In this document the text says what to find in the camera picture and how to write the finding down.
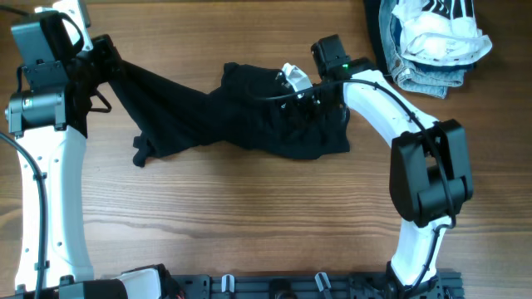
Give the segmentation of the black t-shirt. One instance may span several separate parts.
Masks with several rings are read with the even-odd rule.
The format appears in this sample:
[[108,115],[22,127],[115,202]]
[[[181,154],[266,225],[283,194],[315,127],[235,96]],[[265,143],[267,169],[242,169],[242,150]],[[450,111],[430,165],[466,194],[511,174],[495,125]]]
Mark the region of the black t-shirt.
[[350,150],[345,119],[330,117],[294,125],[282,117],[280,70],[236,62],[224,64],[218,88],[204,93],[128,61],[109,84],[140,135],[133,164],[145,166],[196,146],[227,141],[245,150],[262,150],[289,159],[318,159]]

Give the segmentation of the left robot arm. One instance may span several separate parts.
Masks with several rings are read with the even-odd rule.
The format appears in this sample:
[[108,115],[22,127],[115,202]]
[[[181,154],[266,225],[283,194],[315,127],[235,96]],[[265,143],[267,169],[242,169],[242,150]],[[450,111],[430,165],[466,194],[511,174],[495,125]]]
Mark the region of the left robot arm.
[[2,138],[22,172],[22,254],[17,298],[177,298],[162,265],[95,279],[86,247],[81,172],[86,118],[98,86],[116,72],[107,36],[91,38],[86,6],[60,1],[20,12],[12,36],[22,56]]

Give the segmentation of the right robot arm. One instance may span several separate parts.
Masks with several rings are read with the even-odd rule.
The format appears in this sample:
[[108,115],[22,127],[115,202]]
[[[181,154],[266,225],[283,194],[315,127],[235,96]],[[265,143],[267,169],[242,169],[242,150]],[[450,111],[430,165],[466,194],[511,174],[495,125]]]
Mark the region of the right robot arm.
[[437,288],[436,259],[445,232],[456,226],[462,205],[473,195],[464,128],[439,121],[400,95],[366,57],[352,59],[340,37],[311,47],[321,78],[285,63],[280,72],[299,100],[335,95],[355,110],[391,149],[389,192],[401,216],[397,249],[382,285],[389,298],[411,298]]

